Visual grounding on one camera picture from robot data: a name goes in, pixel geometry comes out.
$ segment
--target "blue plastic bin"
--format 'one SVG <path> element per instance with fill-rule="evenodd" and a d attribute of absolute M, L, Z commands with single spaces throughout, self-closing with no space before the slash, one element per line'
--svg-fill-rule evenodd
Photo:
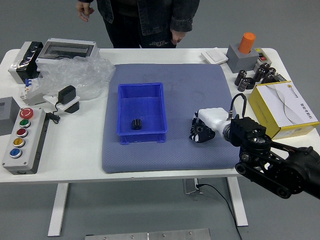
<path fill-rule="evenodd" d="M 119 84 L 117 111 L 120 144 L 166 141 L 168 124 L 161 82 Z M 135 119 L 141 120 L 142 128 L 139 130 L 132 127 Z"/>

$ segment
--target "blue foam pad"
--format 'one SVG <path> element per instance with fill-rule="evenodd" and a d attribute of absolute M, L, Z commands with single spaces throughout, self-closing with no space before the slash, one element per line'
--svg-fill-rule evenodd
<path fill-rule="evenodd" d="M 118 85 L 163 83 L 168 132 L 166 142 L 120 144 L 117 135 Z M 120 64 L 109 84 L 102 168 L 106 173 L 234 168 L 239 148 L 219 134 L 205 143 L 189 139 L 199 109 L 230 109 L 232 97 L 220 65 Z"/>

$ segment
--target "black wire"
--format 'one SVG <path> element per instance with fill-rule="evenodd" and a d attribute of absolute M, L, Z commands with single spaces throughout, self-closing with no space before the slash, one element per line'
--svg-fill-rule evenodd
<path fill-rule="evenodd" d="M 242 108 L 242 118 L 245 117 L 245 112 L 246 112 L 246 107 L 247 107 L 247 97 L 243 93 L 238 93 L 235 95 L 231 101 L 231 106 L 230 106 L 230 112 L 233 111 L 234 108 L 234 102 L 237 97 L 241 96 L 243 98 L 243 108 Z"/>
<path fill-rule="evenodd" d="M 56 111 L 53 111 L 53 112 L 49 112 L 49 113 L 48 113 L 49 119 L 51 119 L 55 124 L 58 124 L 59 121 L 60 121 L 59 115 L 55 115 L 55 113 L 58 112 L 57 105 L 58 105 L 59 103 L 60 103 L 60 102 L 57 101 L 57 102 L 55 103 L 55 105 L 54 105 Z"/>
<path fill-rule="evenodd" d="M 227 199 L 226 199 L 214 186 L 212 186 L 212 185 L 210 185 L 210 184 L 203 183 L 203 184 L 197 184 L 197 185 L 196 185 L 197 188 L 200 188 L 200 187 L 202 187 L 202 186 L 209 186 L 209 187 L 213 188 L 213 189 L 216 190 L 216 192 L 217 192 L 218 194 L 220 194 L 220 196 L 225 200 L 226 204 L 228 205 L 228 208 L 229 208 L 229 211 L 230 211 L 230 213 L 231 213 L 231 216 L 232 216 L 232 218 L 233 218 L 236 232 L 238 233 L 240 239 L 243 240 L 242 237 L 241 237 L 241 234 L 240 234 L 240 232 L 239 232 L 238 226 L 237 226 L 236 217 L 235 217 L 235 215 L 233 214 L 233 212 L 232 212 L 232 210 L 231 210 L 231 207 L 230 207 L 230 204 L 228 203 Z"/>

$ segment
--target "metal plate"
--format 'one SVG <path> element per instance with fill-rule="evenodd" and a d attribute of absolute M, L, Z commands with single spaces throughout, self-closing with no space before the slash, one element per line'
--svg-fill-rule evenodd
<path fill-rule="evenodd" d="M 112 235 L 86 236 L 85 240 L 211 240 L 210 231 L 189 229 L 176 231 L 138 232 Z"/>

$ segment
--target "jeans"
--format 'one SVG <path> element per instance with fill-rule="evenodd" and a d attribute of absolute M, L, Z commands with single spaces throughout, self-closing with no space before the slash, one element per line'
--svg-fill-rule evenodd
<path fill-rule="evenodd" d="M 103 19 L 110 40 L 115 49 L 175 48 L 171 42 L 172 33 L 167 28 L 159 33 L 143 35 L 138 17 L 114 14 L 112 23 Z"/>

